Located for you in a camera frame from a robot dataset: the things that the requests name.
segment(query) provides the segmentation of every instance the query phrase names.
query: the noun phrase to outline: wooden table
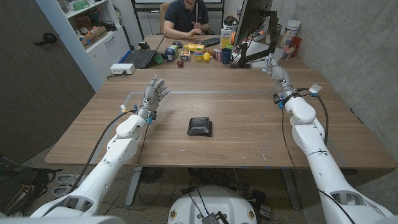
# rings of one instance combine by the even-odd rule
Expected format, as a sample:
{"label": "wooden table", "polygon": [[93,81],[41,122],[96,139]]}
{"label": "wooden table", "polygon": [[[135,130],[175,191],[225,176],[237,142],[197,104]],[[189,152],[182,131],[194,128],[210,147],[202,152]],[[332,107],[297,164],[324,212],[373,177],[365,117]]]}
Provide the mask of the wooden table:
{"label": "wooden table", "polygon": [[[210,37],[198,35],[181,42],[187,44]],[[150,35],[145,41],[154,48],[161,38],[161,35]],[[165,38],[158,52],[163,52],[173,41]],[[340,167],[395,168],[397,164],[392,156],[319,72],[308,69],[299,57],[279,64],[289,73],[294,87],[310,87],[313,83],[322,86],[320,95],[330,119],[328,148]],[[108,80],[45,161],[49,164],[84,164],[103,129],[119,113],[119,106],[125,104],[132,109],[134,104],[138,105],[149,81],[157,75],[165,79],[172,92],[161,102],[157,120],[149,126],[139,166],[292,167],[282,137],[282,112],[272,101],[275,88],[271,78],[260,70],[228,68],[229,65],[213,59],[209,62],[191,60],[184,68],[177,68],[176,62],[165,61],[163,65]],[[319,102],[311,98],[307,101],[316,109],[320,122],[325,124]],[[202,116],[212,120],[213,137],[188,136],[189,119]],[[290,117],[285,113],[285,136],[292,159],[296,167],[308,167],[306,157],[292,138]],[[114,134],[115,128],[112,128],[103,139],[97,162]],[[128,164],[136,164],[137,155]]]}

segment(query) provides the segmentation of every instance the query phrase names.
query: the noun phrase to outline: robotic hand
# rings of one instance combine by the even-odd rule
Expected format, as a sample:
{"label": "robotic hand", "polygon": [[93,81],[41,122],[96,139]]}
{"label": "robotic hand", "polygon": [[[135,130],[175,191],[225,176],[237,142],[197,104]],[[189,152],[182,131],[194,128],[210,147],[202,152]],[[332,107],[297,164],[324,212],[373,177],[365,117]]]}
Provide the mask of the robotic hand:
{"label": "robotic hand", "polygon": [[162,79],[156,82],[157,76],[150,81],[149,86],[146,88],[144,92],[144,96],[142,97],[140,108],[137,110],[137,115],[141,118],[147,119],[152,118],[156,119],[156,109],[159,106],[160,101],[170,93],[170,91],[166,91],[167,86]]}

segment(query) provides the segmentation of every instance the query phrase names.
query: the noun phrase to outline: blue mug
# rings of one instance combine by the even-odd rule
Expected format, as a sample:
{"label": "blue mug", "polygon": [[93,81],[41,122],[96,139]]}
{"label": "blue mug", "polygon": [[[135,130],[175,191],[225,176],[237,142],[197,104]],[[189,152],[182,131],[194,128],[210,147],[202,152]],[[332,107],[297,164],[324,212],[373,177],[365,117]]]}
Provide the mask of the blue mug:
{"label": "blue mug", "polygon": [[224,48],[221,50],[221,62],[223,64],[231,63],[232,59],[232,49]]}

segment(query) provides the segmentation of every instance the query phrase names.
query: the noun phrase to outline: black wallet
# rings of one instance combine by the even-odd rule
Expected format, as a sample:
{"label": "black wallet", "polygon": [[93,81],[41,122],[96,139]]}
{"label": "black wallet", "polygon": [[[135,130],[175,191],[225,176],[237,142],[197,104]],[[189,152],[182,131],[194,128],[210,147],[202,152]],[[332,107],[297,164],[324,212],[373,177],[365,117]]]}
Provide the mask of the black wallet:
{"label": "black wallet", "polygon": [[187,134],[211,137],[213,123],[210,118],[191,118]]}

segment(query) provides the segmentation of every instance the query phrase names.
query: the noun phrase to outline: white power adapter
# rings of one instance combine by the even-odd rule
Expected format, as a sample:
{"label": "white power adapter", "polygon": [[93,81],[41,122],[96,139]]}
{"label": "white power adapter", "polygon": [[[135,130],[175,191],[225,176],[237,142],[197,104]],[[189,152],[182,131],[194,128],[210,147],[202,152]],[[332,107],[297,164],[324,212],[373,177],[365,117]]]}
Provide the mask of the white power adapter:
{"label": "white power adapter", "polygon": [[135,71],[135,67],[133,63],[114,63],[111,67],[111,72],[114,75],[123,74],[132,74]]}

